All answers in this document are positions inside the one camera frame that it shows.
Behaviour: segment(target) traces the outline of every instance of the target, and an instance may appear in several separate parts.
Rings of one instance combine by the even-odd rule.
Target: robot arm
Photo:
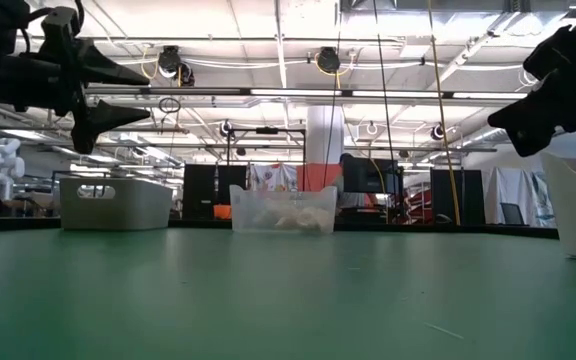
[[[76,3],[83,15],[81,1]],[[45,15],[42,29],[46,40],[40,50],[12,56],[17,29],[25,30],[29,22]],[[32,106],[53,109],[57,116],[71,112],[75,150],[90,154],[100,133],[148,118],[150,113],[103,101],[88,106],[88,85],[148,85],[149,80],[104,57],[92,40],[76,38],[82,22],[83,16],[71,8],[30,13],[23,0],[0,0],[0,103],[11,104],[16,111]]]
[[[576,131],[576,27],[562,27],[539,44],[524,69],[540,84],[488,123],[506,130],[520,156],[530,156],[550,144],[557,126]]]

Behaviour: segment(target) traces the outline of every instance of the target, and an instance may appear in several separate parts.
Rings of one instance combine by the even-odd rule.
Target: green tabletop
[[[576,260],[478,234],[1,232],[0,359],[576,359]]]

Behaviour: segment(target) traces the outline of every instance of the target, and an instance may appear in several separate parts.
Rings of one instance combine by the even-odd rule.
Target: clear plastic container
[[[320,192],[246,191],[230,186],[235,232],[312,232],[330,234],[335,226],[337,188]]]

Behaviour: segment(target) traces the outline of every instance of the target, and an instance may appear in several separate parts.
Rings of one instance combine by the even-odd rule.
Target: metal frame
[[[303,136],[304,138],[304,145],[301,146],[302,148],[302,163],[304,166],[304,171],[301,174],[302,176],[302,183],[305,185],[306,184],[306,130],[305,129],[277,129],[277,128],[271,128],[274,131],[277,131],[278,133],[286,133],[286,134],[290,134],[290,133],[299,133]],[[230,128],[228,129],[228,136],[227,136],[227,141],[226,141],[226,166],[229,169],[229,174],[228,174],[228,182],[230,182],[230,150],[231,149],[231,144],[230,144],[230,139],[232,138],[232,136],[237,133],[237,132],[243,132],[243,133],[249,133],[250,131],[252,131],[251,129],[236,129],[236,128]],[[246,146],[246,145],[241,145],[241,146],[237,146],[237,148],[250,148],[250,146]]]

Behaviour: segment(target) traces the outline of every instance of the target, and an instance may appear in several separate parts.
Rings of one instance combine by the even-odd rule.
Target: white storage bin
[[[172,189],[165,186],[134,179],[61,179],[59,192],[64,229],[148,230],[168,226]]]
[[[293,231],[330,234],[335,226],[337,188],[320,192],[246,191],[230,186],[236,232]]]

